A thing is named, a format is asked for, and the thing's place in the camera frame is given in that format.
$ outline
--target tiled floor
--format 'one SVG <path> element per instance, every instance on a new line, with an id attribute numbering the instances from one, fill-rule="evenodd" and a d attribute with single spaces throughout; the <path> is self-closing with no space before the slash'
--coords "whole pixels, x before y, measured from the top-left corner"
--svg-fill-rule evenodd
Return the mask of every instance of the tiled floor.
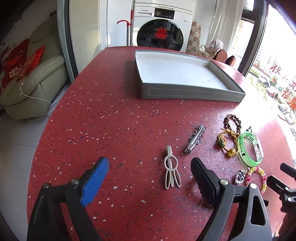
<path id="1" fill-rule="evenodd" d="M 53 101 L 58 104 L 70 83 Z M 14 120 L 0 111 L 0 212 L 20 241 L 27 240 L 27 192 L 32 160 L 42 132 L 51 114 L 31 121 Z"/>

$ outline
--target brand logo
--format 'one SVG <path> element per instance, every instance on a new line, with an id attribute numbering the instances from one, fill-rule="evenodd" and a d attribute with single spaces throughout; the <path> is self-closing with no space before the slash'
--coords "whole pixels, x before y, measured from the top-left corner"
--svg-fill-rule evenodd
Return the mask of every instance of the brand logo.
<path id="1" fill-rule="evenodd" d="M 20 67 L 16 67 L 15 69 L 12 69 L 10 72 L 9 72 L 9 77 L 10 78 L 15 78 L 19 75 L 20 71 L 22 69 L 22 65 L 20 65 Z"/>

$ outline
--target braided bracelet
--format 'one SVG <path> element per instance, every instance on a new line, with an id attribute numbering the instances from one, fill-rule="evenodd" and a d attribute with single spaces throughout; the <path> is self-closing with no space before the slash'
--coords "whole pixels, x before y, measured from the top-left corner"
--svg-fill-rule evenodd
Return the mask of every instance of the braided bracelet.
<path id="1" fill-rule="evenodd" d="M 234 119 L 237 123 L 237 133 L 241 134 L 241 129 L 242 129 L 242 122 L 236 117 L 236 115 L 228 114 L 225 119 L 224 119 L 224 124 L 227 130 L 233 131 L 231 129 L 231 126 L 229 124 L 230 118 Z"/>
<path id="2" fill-rule="evenodd" d="M 227 129 L 224 129 L 224 128 L 221 128 L 221 130 L 223 130 L 223 132 L 221 132 L 219 135 L 218 135 L 218 142 L 219 144 L 221 145 L 221 147 L 227 151 L 228 155 L 229 156 L 235 156 L 236 154 L 239 153 L 239 150 L 238 150 L 238 144 L 237 144 L 237 139 L 239 138 L 239 134 L 238 133 L 235 133 L 231 130 L 227 130 Z M 233 138 L 234 138 L 234 144 L 235 144 L 235 148 L 230 148 L 229 150 L 226 149 L 226 139 L 225 137 L 223 136 L 224 134 L 229 134 L 231 135 Z"/>
<path id="3" fill-rule="evenodd" d="M 251 175 L 252 175 L 253 172 L 258 172 L 261 175 L 261 177 L 262 177 L 263 185 L 262 185 L 262 188 L 261 188 L 260 193 L 261 193 L 261 195 L 263 195 L 263 193 L 265 192 L 266 187 L 267 187 L 267 184 L 266 184 L 267 177 L 266 177 L 266 173 L 263 171 L 262 168 L 260 168 L 260 167 L 252 167 L 247 172 L 247 175 L 246 175 L 246 186 L 248 186 L 251 183 Z"/>

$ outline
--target washing machine control panel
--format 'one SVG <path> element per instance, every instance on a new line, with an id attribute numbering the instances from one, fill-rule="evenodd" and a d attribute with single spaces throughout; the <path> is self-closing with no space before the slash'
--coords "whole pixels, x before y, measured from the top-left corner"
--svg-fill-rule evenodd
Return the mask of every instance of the washing machine control panel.
<path id="1" fill-rule="evenodd" d="M 154 17 L 174 19 L 174 16 L 175 16 L 175 11 L 173 10 L 155 8 Z"/>
<path id="2" fill-rule="evenodd" d="M 177 12 L 176 11 L 174 20 L 191 24 L 192 15 L 184 13 L 184 12 Z"/>

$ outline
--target tree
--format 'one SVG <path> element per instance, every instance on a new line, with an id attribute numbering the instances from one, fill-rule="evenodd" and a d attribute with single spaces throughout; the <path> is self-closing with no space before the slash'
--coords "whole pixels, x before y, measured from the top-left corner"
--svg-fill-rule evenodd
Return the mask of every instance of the tree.
<path id="1" fill-rule="evenodd" d="M 276 88 L 276 84 L 277 84 L 277 77 L 273 76 L 269 79 L 269 83 L 270 85 L 272 85 L 273 87 Z"/>

